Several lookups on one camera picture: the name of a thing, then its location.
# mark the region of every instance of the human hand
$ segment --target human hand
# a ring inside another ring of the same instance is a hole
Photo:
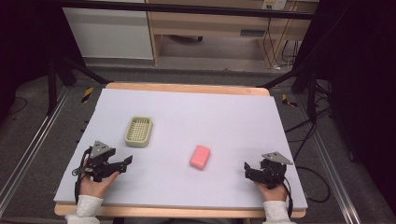
[[[86,173],[82,174],[81,185],[79,187],[80,195],[89,195],[96,198],[104,198],[106,194],[106,190],[111,183],[117,178],[120,172],[114,172],[110,175],[105,181],[102,182],[94,182],[91,180],[91,177]]]
[[[254,182],[256,187],[259,189],[260,193],[262,194],[262,198],[265,202],[268,201],[282,201],[285,202],[288,193],[283,185],[277,185],[273,189],[268,189],[264,184]]]

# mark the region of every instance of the small basket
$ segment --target small basket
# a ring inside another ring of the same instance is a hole
[[[132,117],[125,134],[128,147],[146,147],[149,144],[152,121],[147,117]]]

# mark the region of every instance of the wooden table edge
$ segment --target wooden table edge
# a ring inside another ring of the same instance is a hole
[[[269,91],[265,88],[242,87],[242,86],[190,85],[190,84],[111,82],[106,85],[106,89],[135,90],[135,91],[176,91],[176,92],[191,92],[191,93],[215,93],[215,94],[261,95],[261,96],[270,95]]]
[[[76,211],[76,205],[56,203],[55,214],[65,216]],[[291,217],[300,218],[306,214],[305,209],[294,209]],[[97,216],[103,217],[202,217],[202,218],[264,218],[264,209],[216,209],[216,208],[167,208],[102,205]]]

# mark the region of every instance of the white cabinet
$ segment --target white cabinet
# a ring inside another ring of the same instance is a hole
[[[64,14],[84,58],[153,60],[146,12],[64,8]]]

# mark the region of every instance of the cable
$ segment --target cable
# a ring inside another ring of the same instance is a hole
[[[308,131],[308,133],[306,134],[306,136],[305,136],[303,142],[300,144],[299,148],[297,149],[296,154],[295,154],[294,157],[293,157],[293,160],[294,160],[294,161],[297,161],[297,157],[298,157],[298,155],[300,154],[301,149],[303,148],[303,146],[304,146],[306,140],[308,140],[309,136],[311,135],[311,132],[314,132],[314,131],[315,131],[315,129],[316,129],[315,127],[316,127],[316,126],[317,126],[316,124],[313,124],[313,125],[311,126],[311,128],[309,129],[309,131]]]
[[[85,177],[85,175],[83,177],[81,177],[82,171],[84,170],[84,161],[85,161],[85,157],[90,154],[92,151],[91,148],[88,148],[87,150],[84,151],[84,154],[82,155],[81,158],[81,163],[79,165],[78,168],[74,169],[72,172],[72,175],[77,175],[77,181],[75,184],[75,199],[76,199],[76,204],[78,203],[78,195],[79,195],[79,189],[81,187],[81,179]]]
[[[318,174],[316,171],[311,170],[311,169],[306,168],[306,167],[303,167],[303,166],[296,166],[296,169],[297,169],[297,170],[299,170],[299,169],[300,169],[300,170],[306,170],[306,171],[311,172],[312,174],[314,174],[314,175],[316,175],[317,177],[319,177],[319,178],[323,181],[323,183],[326,185],[327,195],[326,195],[326,197],[325,197],[324,199],[322,199],[322,200],[313,199],[313,198],[311,198],[311,197],[309,196],[309,194],[308,194],[308,198],[307,198],[307,199],[308,199],[309,201],[314,202],[314,203],[326,203],[327,201],[329,201],[330,196],[332,195],[332,192],[330,191],[330,186],[329,186],[329,184],[326,182],[326,180],[324,179],[323,176],[321,176],[320,174]]]
[[[15,97],[15,99],[21,99],[21,100],[23,100],[23,101],[24,101],[24,105],[23,105],[20,109],[17,109],[16,111],[9,112],[7,115],[16,114],[16,113],[22,111],[22,110],[27,106],[27,100],[26,100],[25,98],[22,98],[22,97],[17,96],[17,97]]]
[[[276,55],[275,55],[275,50],[274,50],[274,44],[272,42],[272,38],[271,38],[271,32],[270,32],[270,24],[271,24],[271,18],[268,18],[268,25],[267,25],[267,32],[265,33],[268,34],[268,37],[270,37],[270,43],[271,43],[271,48],[273,50],[273,56],[274,56],[274,60],[275,62],[278,64],[278,66],[285,66],[286,64],[281,64],[276,60]]]
[[[271,171],[271,173],[276,177],[277,181],[279,183],[282,183],[283,188],[285,188],[286,192],[288,193],[288,196],[289,196],[288,216],[291,217],[291,213],[293,211],[293,199],[291,198],[291,186],[290,186],[289,180],[285,176],[283,176],[289,185],[289,188],[288,188],[288,187],[286,187],[284,181],[281,181],[279,179],[279,176],[275,173],[275,171],[271,167],[265,166],[265,168],[268,169],[269,171]]]
[[[321,100],[326,100],[326,101],[328,101],[328,100],[329,100],[329,97],[328,97],[328,96],[320,96],[320,97],[315,101],[315,104],[317,105]]]
[[[271,67],[274,67],[272,64],[271,64],[271,62],[270,62],[270,60],[269,60],[269,56],[268,56],[268,53],[267,53],[267,50],[265,49],[265,37],[266,37],[266,35],[267,35],[267,33],[265,33],[265,36],[264,36],[264,40],[262,41],[262,48],[264,49],[264,53],[265,53],[265,56],[267,57],[267,59],[268,59],[268,63],[270,64],[270,66]],[[281,64],[281,63],[278,63],[278,66],[279,67],[282,67],[282,66],[285,66],[286,64]]]
[[[314,132],[315,132],[316,130],[317,130],[317,126],[315,127],[315,130],[314,130],[313,132],[311,132],[311,134],[308,135],[307,138],[310,138],[310,137],[314,134]],[[304,139],[300,139],[300,140],[289,140],[288,143],[296,143],[296,142],[303,142],[303,141],[304,141]]]
[[[330,110],[330,109],[331,109],[331,108],[328,106],[328,107],[326,107],[326,108],[320,110],[320,111],[317,113],[317,118],[320,118],[324,112],[326,112],[327,110]],[[285,131],[285,133],[289,133],[289,132],[294,131],[294,130],[296,130],[296,129],[298,129],[298,128],[301,128],[301,127],[303,127],[305,124],[309,123],[310,121],[311,121],[310,119],[307,119],[307,120],[305,120],[305,121],[303,121],[303,122],[297,124],[296,126],[287,129],[287,130]]]
[[[283,45],[283,49],[282,49],[282,61],[283,62],[287,62],[286,60],[285,60],[285,48],[286,48],[286,46],[289,44],[289,40],[286,40],[286,42],[285,42],[285,45]]]

